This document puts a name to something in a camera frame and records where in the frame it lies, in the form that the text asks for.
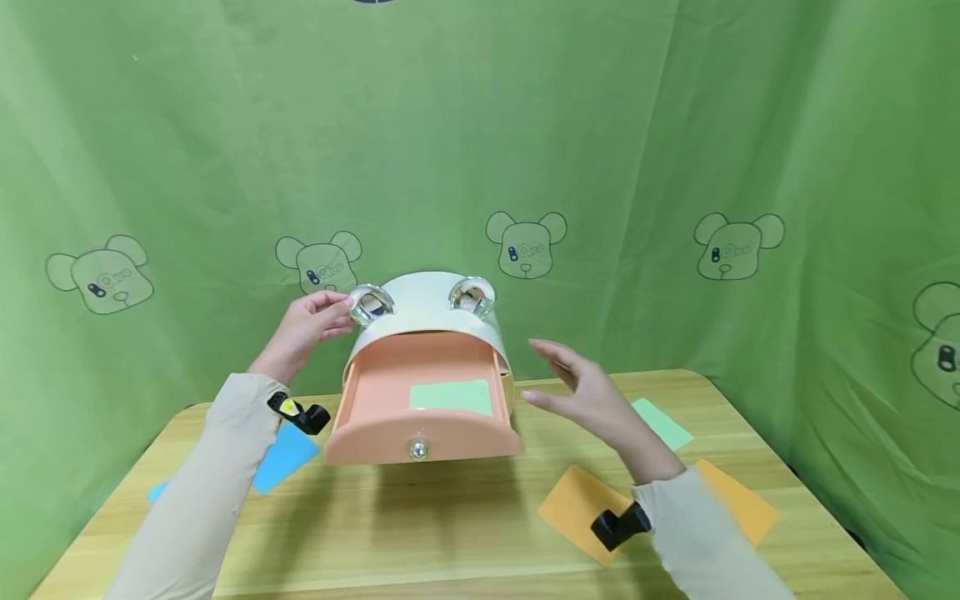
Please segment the orange card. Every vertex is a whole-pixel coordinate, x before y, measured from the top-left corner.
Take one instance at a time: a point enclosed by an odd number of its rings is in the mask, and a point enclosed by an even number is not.
[[[707,485],[723,498],[747,539],[753,542],[754,546],[760,543],[780,518],[777,509],[709,461],[699,460],[694,467],[707,481]]]
[[[610,552],[593,535],[590,525],[606,510],[623,513],[633,499],[620,494],[605,483],[572,465],[566,470],[538,513],[554,529],[603,566],[610,566],[619,548]]]

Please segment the beige sleeve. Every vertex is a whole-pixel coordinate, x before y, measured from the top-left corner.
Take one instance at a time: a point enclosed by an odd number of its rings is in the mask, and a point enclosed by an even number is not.
[[[232,374],[196,447],[131,542],[105,600],[206,600],[213,595],[253,475],[276,439],[267,399],[286,389]]]
[[[634,487],[663,568],[690,600],[794,598],[696,468]]]

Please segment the card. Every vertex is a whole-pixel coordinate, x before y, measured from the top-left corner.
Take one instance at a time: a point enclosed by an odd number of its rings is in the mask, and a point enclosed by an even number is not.
[[[296,425],[284,422],[276,432],[276,442],[267,450],[253,476],[253,488],[266,495],[298,468],[320,452],[310,436]]]
[[[158,486],[156,486],[155,488],[147,492],[147,502],[150,502],[151,506],[156,504],[156,499],[160,497],[160,494],[167,487],[168,483],[170,482],[164,481],[163,483],[159,484]]]
[[[410,408],[445,408],[493,416],[486,379],[411,386]]]
[[[765,535],[773,528],[780,518],[780,513],[774,507],[751,492],[743,484],[730,477],[710,461],[699,460],[694,464],[700,476],[721,498],[727,508],[731,510],[740,529],[754,546],[760,543]]]
[[[686,429],[667,417],[647,398],[635,401],[632,406],[671,450],[677,450],[693,440],[693,436]]]
[[[596,562],[610,566],[619,548],[613,552],[607,550],[590,530],[590,525],[606,510],[618,515],[623,513],[633,501],[572,465],[543,500],[538,513]]]

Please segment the black clip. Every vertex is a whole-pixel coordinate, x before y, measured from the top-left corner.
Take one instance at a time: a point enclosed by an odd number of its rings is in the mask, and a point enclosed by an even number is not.
[[[636,502],[631,504],[621,516],[615,515],[613,511],[604,511],[590,525],[593,535],[611,552],[634,535],[648,532],[650,529],[650,518]]]
[[[313,404],[310,408],[303,410],[303,406],[299,402],[283,392],[277,392],[271,396],[267,400],[267,406],[284,419],[292,422],[308,436],[317,435],[330,422],[330,414],[326,412],[323,406]]]

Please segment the green curtain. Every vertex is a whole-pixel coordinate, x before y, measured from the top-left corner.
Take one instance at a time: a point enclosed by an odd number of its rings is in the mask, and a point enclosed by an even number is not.
[[[708,376],[952,596],[957,32],[948,0],[0,0],[0,596],[288,302],[425,269],[492,281],[520,378],[532,336]]]

